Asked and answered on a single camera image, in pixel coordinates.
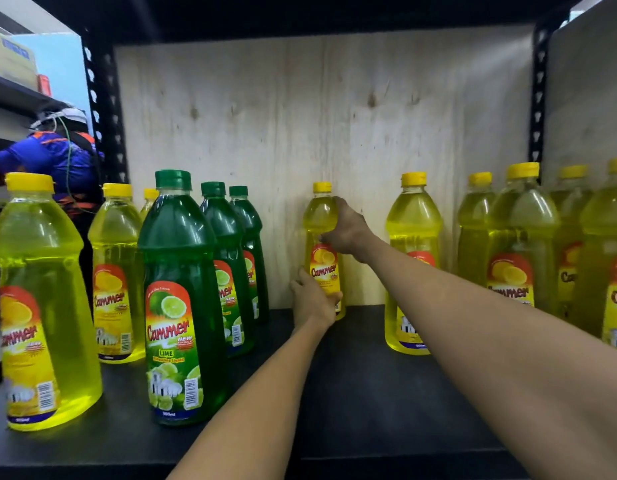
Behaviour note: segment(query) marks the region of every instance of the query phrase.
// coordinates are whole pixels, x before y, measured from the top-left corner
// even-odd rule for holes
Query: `cardboard box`
[[[38,90],[37,65],[31,49],[0,33],[0,77]]]

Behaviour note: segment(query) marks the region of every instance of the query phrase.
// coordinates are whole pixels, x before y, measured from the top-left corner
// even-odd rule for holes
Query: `red container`
[[[45,96],[53,96],[53,93],[50,91],[50,81],[44,74],[38,74],[37,76],[37,90]]]

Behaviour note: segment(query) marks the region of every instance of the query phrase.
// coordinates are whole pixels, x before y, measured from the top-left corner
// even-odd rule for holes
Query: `hand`
[[[320,236],[320,241],[327,242],[342,254],[352,254],[363,263],[362,247],[374,234],[364,220],[364,216],[355,212],[341,197],[333,197],[337,205],[337,225],[331,232]]]
[[[318,325],[326,332],[336,321],[336,305],[342,299],[342,292],[327,295],[318,282],[300,268],[297,280],[290,282],[293,291],[293,321],[295,330],[308,322]]]

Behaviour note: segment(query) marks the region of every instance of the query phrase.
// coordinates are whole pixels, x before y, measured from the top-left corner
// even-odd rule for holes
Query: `person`
[[[86,115],[69,104],[54,102],[42,107],[30,135],[0,151],[0,185],[12,171],[44,173],[53,177],[55,201],[73,221],[84,248],[79,264],[92,306],[93,249],[87,234],[102,203],[104,155],[88,134]]]
[[[616,349],[391,248],[335,199],[337,226],[321,239],[373,269],[531,478],[617,479]],[[341,298],[304,270],[290,287],[292,335],[217,412],[170,480],[284,478],[306,373]]]

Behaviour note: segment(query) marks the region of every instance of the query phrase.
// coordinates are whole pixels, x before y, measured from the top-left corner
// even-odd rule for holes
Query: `forearm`
[[[534,478],[617,477],[616,351],[375,236],[366,241],[361,258]]]
[[[299,400],[324,335],[307,322],[208,423],[170,480],[283,479]]]

